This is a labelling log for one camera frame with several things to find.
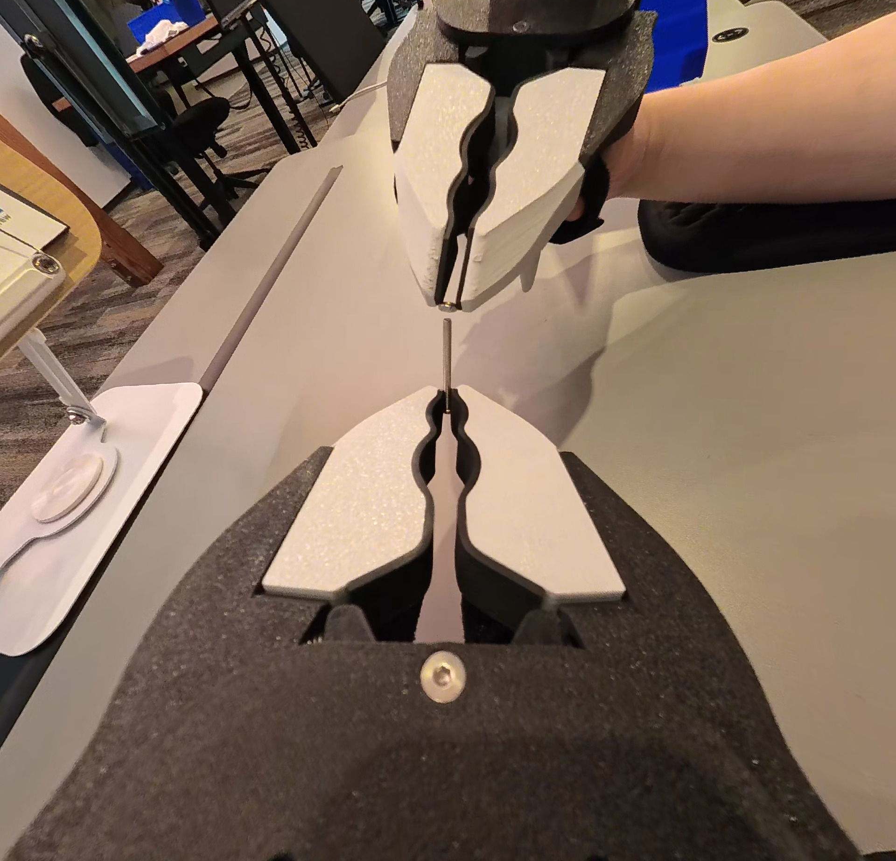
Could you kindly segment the white cloth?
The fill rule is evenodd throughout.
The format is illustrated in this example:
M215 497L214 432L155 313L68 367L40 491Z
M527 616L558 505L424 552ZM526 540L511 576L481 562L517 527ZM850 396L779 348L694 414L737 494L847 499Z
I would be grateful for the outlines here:
M165 42L184 33L187 29L188 25L183 20L171 21L162 19L146 34L142 43L137 47L136 53L140 56L146 55Z

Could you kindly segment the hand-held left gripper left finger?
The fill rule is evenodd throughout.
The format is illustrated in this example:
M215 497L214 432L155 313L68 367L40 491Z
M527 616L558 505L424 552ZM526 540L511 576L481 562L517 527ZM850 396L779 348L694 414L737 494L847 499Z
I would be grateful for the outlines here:
M361 607L374 627L419 611L433 567L434 444L444 393L421 388L347 432L290 526L266 594Z

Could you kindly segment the person's right forearm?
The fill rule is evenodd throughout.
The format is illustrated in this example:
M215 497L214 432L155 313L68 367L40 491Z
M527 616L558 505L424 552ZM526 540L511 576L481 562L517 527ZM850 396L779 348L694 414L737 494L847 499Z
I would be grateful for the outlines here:
M701 203L895 196L895 15L788 58L647 96L619 194Z

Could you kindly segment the wooden instruction board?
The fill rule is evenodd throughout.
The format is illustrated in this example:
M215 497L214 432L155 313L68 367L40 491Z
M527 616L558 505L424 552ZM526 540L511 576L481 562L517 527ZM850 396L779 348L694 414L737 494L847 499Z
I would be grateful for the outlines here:
M13 329L2 333L1 355L5 357L31 328L38 327L97 267L103 243L93 214L58 179L40 169L9 144L1 143L1 183L69 227L66 235L50 244L64 279Z

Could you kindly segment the printed instruction sheet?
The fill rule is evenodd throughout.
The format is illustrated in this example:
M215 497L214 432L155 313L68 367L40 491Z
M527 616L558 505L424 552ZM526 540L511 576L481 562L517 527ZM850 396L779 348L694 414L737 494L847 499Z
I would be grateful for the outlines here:
M70 227L62 220L1 186L1 233L32 250L47 250L66 236Z

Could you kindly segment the person's right hand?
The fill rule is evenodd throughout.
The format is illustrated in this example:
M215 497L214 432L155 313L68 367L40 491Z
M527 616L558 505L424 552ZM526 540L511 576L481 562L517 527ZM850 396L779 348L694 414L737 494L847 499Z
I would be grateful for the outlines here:
M650 93L642 103L633 126L600 155L599 176L606 174L605 189L598 199L589 201L584 192L577 198L564 225L576 224L586 214L598 214L607 200L638 198L655 201L680 201L661 162L666 148L665 117L674 109L672 90Z

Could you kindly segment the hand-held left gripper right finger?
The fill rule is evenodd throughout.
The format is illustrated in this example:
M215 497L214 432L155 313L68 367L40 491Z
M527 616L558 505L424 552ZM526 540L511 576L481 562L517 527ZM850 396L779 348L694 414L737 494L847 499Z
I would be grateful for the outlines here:
M625 586L554 443L476 389L454 389L462 479L455 572L469 607L516 629L535 610L617 601Z

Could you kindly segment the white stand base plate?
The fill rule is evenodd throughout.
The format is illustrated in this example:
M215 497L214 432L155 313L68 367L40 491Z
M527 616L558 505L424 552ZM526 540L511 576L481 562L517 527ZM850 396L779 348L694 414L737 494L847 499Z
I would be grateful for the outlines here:
M111 388L89 400L38 329L19 341L69 425L1 511L1 653L23 656L72 611L192 420L203 390Z

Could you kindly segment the black wrist rest pad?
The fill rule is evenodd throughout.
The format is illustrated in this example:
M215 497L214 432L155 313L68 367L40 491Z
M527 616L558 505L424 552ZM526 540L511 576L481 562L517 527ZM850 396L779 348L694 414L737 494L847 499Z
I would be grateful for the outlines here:
M638 226L662 266L720 274L895 250L895 201L700 204L643 200Z

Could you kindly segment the black office chair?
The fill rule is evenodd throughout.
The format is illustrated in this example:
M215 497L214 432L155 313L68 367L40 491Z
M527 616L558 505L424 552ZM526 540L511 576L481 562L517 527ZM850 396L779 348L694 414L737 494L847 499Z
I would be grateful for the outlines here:
M218 158L225 157L228 152L218 143L218 131L230 116L231 105L225 98L211 97L197 105L187 106L179 113L170 95L164 91L155 93L156 101L172 119L174 133L185 150L197 160L205 160L215 177L215 186L227 198L238 199L239 190L253 190L256 184L253 177L264 176L271 172L271 167L264 167L245 172L225 173L211 160L212 151Z

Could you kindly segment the blue plastic bin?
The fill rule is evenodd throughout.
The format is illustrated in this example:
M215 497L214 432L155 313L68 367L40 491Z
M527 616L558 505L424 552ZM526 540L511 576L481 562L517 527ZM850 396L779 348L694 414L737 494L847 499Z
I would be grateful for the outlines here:
M709 46L708 0L642 0L654 11L654 62L646 93L702 77Z
M140 45L146 41L147 36L159 24L165 22L169 22L172 25L183 23L189 28L201 24L205 18L206 15L200 7L180 12L172 4L166 3L155 6L151 10L142 12L140 15L132 18L127 22L127 27Z

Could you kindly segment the wooden desk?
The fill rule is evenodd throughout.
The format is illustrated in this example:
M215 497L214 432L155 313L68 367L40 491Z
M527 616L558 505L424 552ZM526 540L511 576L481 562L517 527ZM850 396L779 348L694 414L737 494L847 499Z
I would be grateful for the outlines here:
M250 8L227 27L222 27L215 15L208 15L202 23L188 27L145 54L134 54L126 62L145 82L163 74L182 105L188 107L184 86L202 79L228 56L235 57L240 69L249 62L245 44L255 41L266 26L260 5Z

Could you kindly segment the monitor on floor stand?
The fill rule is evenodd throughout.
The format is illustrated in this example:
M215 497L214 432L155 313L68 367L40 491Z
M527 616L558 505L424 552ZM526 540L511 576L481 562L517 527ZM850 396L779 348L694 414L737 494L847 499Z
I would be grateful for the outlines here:
M118 146L208 250L220 229L191 199L166 163L173 161L225 226L235 212L175 134L125 57L81 0L1 0L2 24L98 137Z

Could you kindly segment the black high-back chair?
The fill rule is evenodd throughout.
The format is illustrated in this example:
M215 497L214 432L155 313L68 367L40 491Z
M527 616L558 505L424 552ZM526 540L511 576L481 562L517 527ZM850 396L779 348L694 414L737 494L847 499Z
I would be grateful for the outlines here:
M260 0L330 97L344 102L386 42L358 0Z

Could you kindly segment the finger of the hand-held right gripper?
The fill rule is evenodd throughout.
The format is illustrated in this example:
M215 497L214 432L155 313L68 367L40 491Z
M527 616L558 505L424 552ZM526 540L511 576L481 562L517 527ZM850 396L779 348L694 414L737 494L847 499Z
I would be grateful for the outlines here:
M515 139L490 172L489 195L468 232L461 311L476 310L516 278L533 278L581 189L581 150L605 78L604 70L568 67L515 92Z
M457 194L469 173L469 142L493 100L492 86L463 64L427 64L394 154L399 227L430 307L442 303L454 265Z

